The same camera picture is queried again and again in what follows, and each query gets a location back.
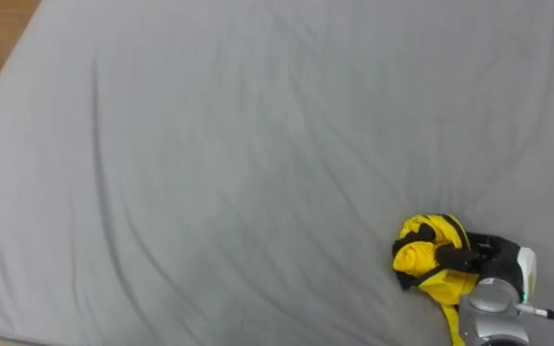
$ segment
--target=gray fabric surface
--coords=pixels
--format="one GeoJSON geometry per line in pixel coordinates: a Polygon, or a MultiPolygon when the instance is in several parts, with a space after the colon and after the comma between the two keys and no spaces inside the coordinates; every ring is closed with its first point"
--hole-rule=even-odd
{"type": "Polygon", "coordinates": [[[390,271],[419,212],[554,308],[554,0],[44,0],[0,76],[5,337],[448,345],[390,271]]]}

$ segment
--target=yellow fabric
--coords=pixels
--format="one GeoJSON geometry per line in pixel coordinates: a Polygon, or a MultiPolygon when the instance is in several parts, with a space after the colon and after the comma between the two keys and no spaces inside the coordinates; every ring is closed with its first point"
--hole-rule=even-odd
{"type": "MultiPolygon", "coordinates": [[[[447,216],[464,230],[456,217],[447,216]]],[[[458,249],[464,245],[467,248],[469,247],[466,235],[466,244],[463,244],[459,232],[441,215],[415,215],[411,217],[404,222],[399,238],[405,237],[410,232],[417,233],[422,224],[429,225],[433,229],[436,236],[435,240],[433,242],[414,241],[403,246],[396,253],[392,262],[394,270],[420,277],[438,265],[435,259],[435,251],[438,247],[450,243],[458,249]]],[[[429,294],[441,305],[450,328],[453,346],[465,345],[459,337],[459,314],[456,311],[456,306],[459,304],[461,296],[468,294],[474,288],[476,279],[477,275],[444,269],[418,286],[418,289],[429,294]]]]}

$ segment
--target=black strap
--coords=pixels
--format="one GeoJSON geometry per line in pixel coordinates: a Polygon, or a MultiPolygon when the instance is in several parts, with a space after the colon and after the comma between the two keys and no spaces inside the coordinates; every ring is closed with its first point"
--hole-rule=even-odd
{"type": "Polygon", "coordinates": [[[461,240],[461,244],[463,244],[463,248],[469,249],[469,242],[467,241],[466,236],[466,230],[459,225],[459,223],[452,218],[450,215],[442,214],[441,217],[443,217],[444,220],[446,220],[447,223],[450,224],[450,226],[454,227],[454,229],[457,231],[457,235],[459,235],[459,239],[461,240]]]}

